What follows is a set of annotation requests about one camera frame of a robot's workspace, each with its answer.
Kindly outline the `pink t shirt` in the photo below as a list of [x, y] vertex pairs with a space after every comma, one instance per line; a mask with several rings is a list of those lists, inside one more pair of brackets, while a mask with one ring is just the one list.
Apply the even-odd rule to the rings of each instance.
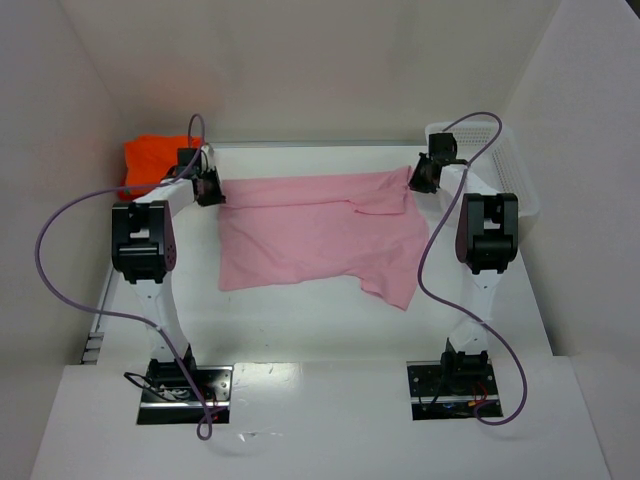
[[409, 166], [377, 173], [226, 180], [218, 287], [235, 291], [339, 276], [407, 310], [429, 231]]

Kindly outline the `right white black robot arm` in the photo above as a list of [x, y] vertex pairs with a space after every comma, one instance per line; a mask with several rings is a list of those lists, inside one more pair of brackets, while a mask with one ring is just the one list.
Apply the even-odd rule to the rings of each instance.
[[450, 132], [428, 136], [427, 151], [411, 180], [411, 190], [451, 196], [458, 216], [455, 254], [463, 267], [461, 319], [449, 334], [441, 356], [445, 395], [467, 394], [489, 372], [488, 331], [496, 287], [518, 251], [518, 198], [500, 192], [468, 171], [457, 157]]

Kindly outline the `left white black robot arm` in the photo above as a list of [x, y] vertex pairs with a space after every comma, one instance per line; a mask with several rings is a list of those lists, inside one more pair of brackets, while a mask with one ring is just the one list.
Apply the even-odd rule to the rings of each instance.
[[178, 318], [171, 274], [178, 249], [173, 217], [184, 208], [226, 202], [211, 145], [177, 151], [176, 165], [161, 183], [131, 202], [112, 207], [111, 259], [138, 298], [151, 339], [151, 360], [145, 382], [189, 389], [184, 373], [195, 376], [191, 345]]

